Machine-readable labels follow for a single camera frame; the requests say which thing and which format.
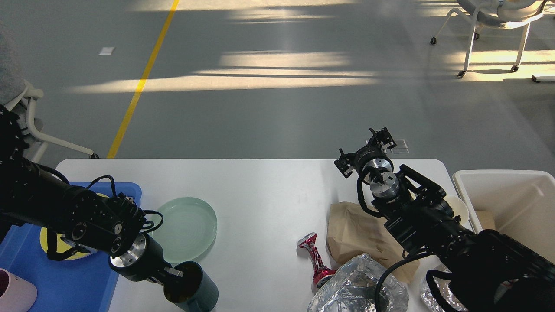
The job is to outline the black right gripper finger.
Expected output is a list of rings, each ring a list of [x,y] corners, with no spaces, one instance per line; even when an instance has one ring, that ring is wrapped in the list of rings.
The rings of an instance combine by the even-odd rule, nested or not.
[[[355,164],[357,152],[345,153],[343,149],[339,149],[339,153],[340,156],[334,161],[334,164],[342,176],[347,179],[352,176],[353,172],[358,174],[358,169]]]
[[[392,138],[389,130],[384,127],[380,130],[374,130],[373,128],[369,128],[370,133],[372,134],[371,138],[369,138],[367,145],[370,147],[378,148],[383,152],[387,152],[387,150],[392,150],[397,147],[397,143],[395,142],[394,138]]]

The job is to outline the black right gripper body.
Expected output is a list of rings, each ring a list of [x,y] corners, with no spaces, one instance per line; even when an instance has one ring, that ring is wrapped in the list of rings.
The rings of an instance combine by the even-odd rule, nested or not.
[[[371,167],[387,172],[394,171],[394,164],[387,156],[387,149],[376,146],[363,146],[353,152],[350,160],[350,168],[356,172],[362,172],[366,167]]]

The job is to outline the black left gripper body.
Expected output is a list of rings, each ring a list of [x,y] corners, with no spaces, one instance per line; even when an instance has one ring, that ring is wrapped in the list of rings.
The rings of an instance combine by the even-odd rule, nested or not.
[[[140,233],[130,249],[118,257],[109,257],[111,270],[132,282],[147,280],[151,277],[164,277],[164,268],[171,266],[164,259],[163,248],[150,235]]]

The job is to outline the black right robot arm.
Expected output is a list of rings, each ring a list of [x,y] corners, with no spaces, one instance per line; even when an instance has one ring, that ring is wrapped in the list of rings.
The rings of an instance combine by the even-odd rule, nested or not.
[[[460,223],[436,182],[386,155],[396,146],[387,128],[372,130],[367,144],[341,152],[334,164],[345,178],[357,172],[362,210],[385,218],[385,228],[407,255],[380,278],[376,294],[397,268],[435,255],[448,272],[429,270],[425,279],[440,308],[455,308],[442,296],[437,279],[448,281],[454,296],[470,312],[552,312],[554,264],[495,230],[474,233]]]

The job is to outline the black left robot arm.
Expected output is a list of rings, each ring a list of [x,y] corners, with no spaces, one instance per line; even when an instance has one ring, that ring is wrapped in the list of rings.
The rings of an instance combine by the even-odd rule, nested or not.
[[[111,269],[132,282],[182,282],[185,274],[164,260],[163,249],[149,235],[146,211],[125,194],[101,197],[71,185],[57,170],[24,158],[28,144],[17,120],[1,108],[2,221],[40,226],[77,246],[105,252]]]

